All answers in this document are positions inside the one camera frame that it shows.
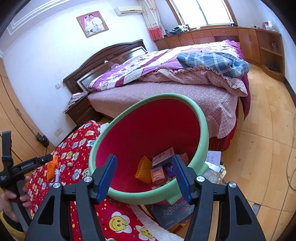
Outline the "yellow sleeve forearm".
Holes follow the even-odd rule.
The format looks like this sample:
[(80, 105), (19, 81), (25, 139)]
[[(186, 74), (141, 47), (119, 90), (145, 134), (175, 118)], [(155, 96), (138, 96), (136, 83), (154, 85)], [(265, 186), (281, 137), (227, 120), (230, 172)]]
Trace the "yellow sleeve forearm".
[(26, 232), (18, 221), (14, 212), (6, 214), (5, 210), (1, 211), (1, 240), (25, 240)]

